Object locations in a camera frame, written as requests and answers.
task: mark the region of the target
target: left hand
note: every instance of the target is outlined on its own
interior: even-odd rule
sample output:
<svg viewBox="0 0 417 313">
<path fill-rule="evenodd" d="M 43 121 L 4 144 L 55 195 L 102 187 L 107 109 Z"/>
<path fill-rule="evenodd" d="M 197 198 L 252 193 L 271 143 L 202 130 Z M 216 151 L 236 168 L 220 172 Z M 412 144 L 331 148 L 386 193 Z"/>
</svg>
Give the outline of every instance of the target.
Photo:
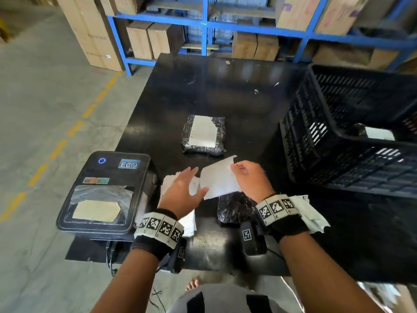
<svg viewBox="0 0 417 313">
<path fill-rule="evenodd" d="M 162 196 L 159 207 L 173 212 L 178 220 L 182 219 L 203 200 L 208 192 L 208 187 L 200 189 L 195 195 L 190 195 L 190 182 L 199 170 L 198 167 L 191 170 L 190 167 L 180 173 Z"/>
</svg>

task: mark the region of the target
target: wrist strap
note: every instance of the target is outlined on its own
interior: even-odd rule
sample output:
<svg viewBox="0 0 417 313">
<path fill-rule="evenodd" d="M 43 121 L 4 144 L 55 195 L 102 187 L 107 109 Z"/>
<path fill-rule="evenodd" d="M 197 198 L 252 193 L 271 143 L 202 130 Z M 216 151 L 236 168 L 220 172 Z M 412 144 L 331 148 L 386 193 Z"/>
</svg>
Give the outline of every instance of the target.
<svg viewBox="0 0 417 313">
<path fill-rule="evenodd" d="M 136 229 L 131 248 L 146 250 L 161 261 L 175 249 L 183 233 L 184 226 L 170 216 L 157 212 L 146 213 Z"/>
<path fill-rule="evenodd" d="M 289 215 L 298 215 L 298 210 L 286 194 L 275 194 L 256 206 L 258 218 L 265 226 Z"/>
</svg>

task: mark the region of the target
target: forearm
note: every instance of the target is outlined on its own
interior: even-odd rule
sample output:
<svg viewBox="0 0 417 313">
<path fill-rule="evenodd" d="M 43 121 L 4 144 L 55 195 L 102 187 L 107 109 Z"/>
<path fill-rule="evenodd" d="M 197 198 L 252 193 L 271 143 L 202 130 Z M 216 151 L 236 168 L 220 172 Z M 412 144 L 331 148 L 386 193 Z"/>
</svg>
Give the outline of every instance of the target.
<svg viewBox="0 0 417 313">
<path fill-rule="evenodd" d="M 280 241 L 307 313 L 381 313 L 369 296 L 307 233 Z"/>
<path fill-rule="evenodd" d="M 91 313 L 144 313 L 158 263 L 153 254 L 133 249 Z"/>
</svg>

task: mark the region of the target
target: package wrapped in black plastic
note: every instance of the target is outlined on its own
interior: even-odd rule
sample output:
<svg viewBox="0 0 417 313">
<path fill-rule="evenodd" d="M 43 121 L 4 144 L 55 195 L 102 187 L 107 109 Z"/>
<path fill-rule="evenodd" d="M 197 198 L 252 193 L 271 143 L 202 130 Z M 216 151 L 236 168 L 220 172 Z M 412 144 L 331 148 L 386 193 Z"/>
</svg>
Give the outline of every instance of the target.
<svg viewBox="0 0 417 313">
<path fill-rule="evenodd" d="M 196 126 L 194 125 L 194 119 L 196 115 L 189 115 L 184 126 L 184 130 L 181 137 L 181 144 L 184 153 L 199 152 L 207 153 L 212 156 L 220 156 L 224 152 L 224 137 L 226 135 L 226 130 L 224 127 L 225 117 L 208 117 L 208 116 L 199 116 L 198 119 L 204 119 L 210 121 L 214 124 L 213 131 L 217 129 L 216 133 L 213 133 L 212 143 L 214 147 L 208 147 L 201 144 L 196 144 L 196 136 L 198 135 L 198 129 L 196 131 Z"/>
<path fill-rule="evenodd" d="M 256 202 L 243 192 L 233 192 L 218 197 L 217 218 L 224 224 L 241 224 L 255 213 Z"/>
</svg>

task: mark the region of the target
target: blue metal shelving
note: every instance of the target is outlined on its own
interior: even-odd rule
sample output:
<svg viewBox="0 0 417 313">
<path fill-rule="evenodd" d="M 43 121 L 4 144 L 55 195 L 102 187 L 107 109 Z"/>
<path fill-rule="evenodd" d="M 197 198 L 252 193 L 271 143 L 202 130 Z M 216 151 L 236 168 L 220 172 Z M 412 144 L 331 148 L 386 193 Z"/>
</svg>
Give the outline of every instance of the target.
<svg viewBox="0 0 417 313">
<path fill-rule="evenodd" d="M 395 18 L 397 18 L 399 14 L 401 13 L 402 9 L 404 9 L 407 6 L 407 3 L 410 1 L 411 0 L 399 0 L 399 2 L 396 4 L 394 9 L 388 15 L 387 19 L 394 20 Z M 339 36 L 339 35 L 317 34 L 314 30 L 327 2 L 328 0 L 320 0 L 320 3 L 305 32 L 296 31 L 296 30 L 287 30 L 287 29 L 276 28 L 276 27 L 259 26 L 258 22 L 260 18 L 272 17 L 272 11 L 274 9 L 267 8 L 267 7 L 253 7 L 252 12 L 254 13 L 254 17 L 257 18 L 258 20 L 257 21 L 253 20 L 254 24 L 252 25 L 246 25 L 246 24 L 242 25 L 242 24 L 236 24 L 232 22 L 219 21 L 218 17 L 208 16 L 209 3 L 210 3 L 212 12 L 216 12 L 213 9 L 217 9 L 217 13 L 222 13 L 222 14 L 227 13 L 227 10 L 232 9 L 232 8 L 235 10 L 237 9 L 242 13 L 251 13 L 250 12 L 251 9 L 248 6 L 231 7 L 230 4 L 226 4 L 226 3 L 213 3 L 213 0 L 175 0 L 175 3 L 173 2 L 167 3 L 167 4 L 182 4 L 182 9 L 199 10 L 202 12 L 201 19 L 195 19 L 195 18 L 190 18 L 190 17 L 179 17 L 176 15 L 173 15 L 174 10 L 164 10 L 162 13 L 146 11 L 137 15 L 118 14 L 116 17 L 120 19 L 149 21 L 149 22 L 154 22 L 154 23 L 176 24 L 176 25 L 184 25 L 184 26 L 189 26 L 189 27 L 200 27 L 201 39 L 205 40 L 201 42 L 201 54 L 203 56 L 207 55 L 207 44 L 211 45 L 213 42 L 213 30 L 215 29 L 300 38 L 301 42 L 295 53 L 295 56 L 293 59 L 294 63 L 297 63 L 300 61 L 302 53 L 304 52 L 304 49 L 309 40 L 322 40 L 322 41 L 329 41 L 329 42 L 349 43 L 349 44 L 357 45 L 357 46 L 375 47 L 375 48 L 400 51 L 396 59 L 393 62 L 391 62 L 391 64 L 387 67 L 386 70 L 388 71 L 396 69 L 416 50 L 417 37 L 408 37 L 408 38 L 401 39 L 401 40 L 392 40 L 392 39 L 368 37 L 368 36 L 362 36 L 362 35 Z M 132 75 L 132 70 L 131 70 L 130 65 L 154 66 L 156 63 L 156 60 L 145 60 L 145 59 L 138 59 L 138 58 L 126 56 L 125 50 L 122 47 L 122 44 L 120 42 L 120 38 L 119 38 L 117 29 L 114 23 L 114 17 L 111 17 L 111 16 L 107 16 L 107 17 L 110 22 L 112 32 L 115 36 L 116 43 L 117 43 L 118 49 L 120 51 L 120 55 L 122 57 L 122 60 L 123 60 L 123 63 L 125 65 L 126 72 L 128 73 L 128 75 L 129 76 Z"/>
</svg>

